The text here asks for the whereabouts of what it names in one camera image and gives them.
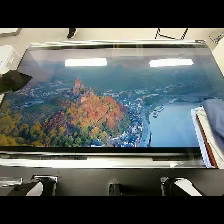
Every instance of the cloth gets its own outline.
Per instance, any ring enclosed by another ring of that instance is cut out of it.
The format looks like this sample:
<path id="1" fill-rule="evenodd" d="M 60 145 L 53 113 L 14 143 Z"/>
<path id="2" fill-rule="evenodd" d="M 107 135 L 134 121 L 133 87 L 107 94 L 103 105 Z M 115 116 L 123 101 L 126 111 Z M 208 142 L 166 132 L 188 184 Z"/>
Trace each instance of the cloth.
<path id="1" fill-rule="evenodd" d="M 205 100 L 203 107 L 216 143 L 224 153 L 224 101 L 219 99 Z"/>
<path id="2" fill-rule="evenodd" d="M 216 142 L 216 139 L 214 137 L 214 132 L 211 129 L 211 126 L 209 124 L 209 120 L 204 108 L 201 108 L 200 110 L 198 110 L 196 114 L 204 130 L 205 136 L 207 138 L 207 142 L 211 147 L 211 150 L 215 158 L 215 161 L 218 165 L 218 168 L 224 169 L 224 153 L 219 148 L 219 145 Z"/>

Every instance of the screen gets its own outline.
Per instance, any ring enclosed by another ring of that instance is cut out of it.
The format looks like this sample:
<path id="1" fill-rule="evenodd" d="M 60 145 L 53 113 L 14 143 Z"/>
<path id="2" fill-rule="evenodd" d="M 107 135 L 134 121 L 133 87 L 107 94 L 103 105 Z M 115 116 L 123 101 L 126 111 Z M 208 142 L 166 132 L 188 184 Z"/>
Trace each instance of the screen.
<path id="1" fill-rule="evenodd" d="M 191 109 L 224 99 L 208 48 L 28 49 L 18 71 L 0 146 L 199 147 Z"/>

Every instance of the castle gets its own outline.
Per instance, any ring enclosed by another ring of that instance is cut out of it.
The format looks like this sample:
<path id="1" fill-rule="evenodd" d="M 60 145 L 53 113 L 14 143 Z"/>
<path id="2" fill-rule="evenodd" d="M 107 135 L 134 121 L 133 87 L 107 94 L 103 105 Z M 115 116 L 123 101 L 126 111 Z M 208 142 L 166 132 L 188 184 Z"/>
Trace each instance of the castle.
<path id="1" fill-rule="evenodd" d="M 79 77 L 75 80 L 72 92 L 75 95 L 79 95 L 78 103 L 80 104 L 82 104 L 94 94 L 91 87 L 89 89 L 84 87 Z"/>

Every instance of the flat screen tv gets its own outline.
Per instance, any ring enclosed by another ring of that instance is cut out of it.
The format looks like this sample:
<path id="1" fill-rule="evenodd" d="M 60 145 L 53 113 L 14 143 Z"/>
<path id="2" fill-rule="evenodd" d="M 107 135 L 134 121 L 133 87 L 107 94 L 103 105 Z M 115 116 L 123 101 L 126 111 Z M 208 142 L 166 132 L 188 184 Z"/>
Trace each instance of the flat screen tv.
<path id="1" fill-rule="evenodd" d="M 18 71 L 31 79 L 1 104 L 0 151 L 198 152 L 191 109 L 224 99 L 223 75 L 203 41 L 166 43 L 29 47 Z"/>

